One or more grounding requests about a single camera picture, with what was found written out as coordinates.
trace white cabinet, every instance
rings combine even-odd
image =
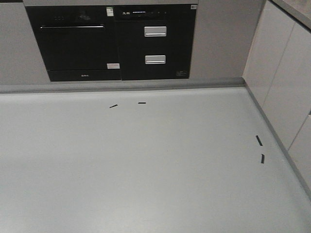
[[[294,20],[267,1],[243,75],[261,107],[294,24]]]
[[[311,116],[308,116],[302,126],[289,154],[305,182],[311,187]]]
[[[50,82],[23,3],[0,3],[0,44],[0,84]]]
[[[311,109],[311,33],[295,24],[263,110],[288,149]]]

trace black strip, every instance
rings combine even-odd
[[[264,164],[264,154],[261,154],[261,163]]]
[[[258,137],[258,135],[256,135],[256,138],[257,138],[257,141],[258,141],[259,145],[262,147],[262,143],[261,143],[261,140],[260,140],[260,138]]]

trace silver drawer handle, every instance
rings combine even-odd
[[[156,37],[156,36],[166,36],[167,27],[157,26],[157,27],[144,27],[145,37]]]
[[[166,33],[146,33],[145,36],[166,36]]]
[[[147,55],[145,56],[146,65],[166,64],[166,55]]]
[[[147,61],[146,64],[165,64],[165,61]]]

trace built-in oven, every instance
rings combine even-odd
[[[186,79],[197,5],[115,6],[123,80]]]
[[[120,80],[112,7],[26,7],[51,81]]]

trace black oven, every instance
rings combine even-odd
[[[26,7],[51,81],[121,79],[111,9]]]

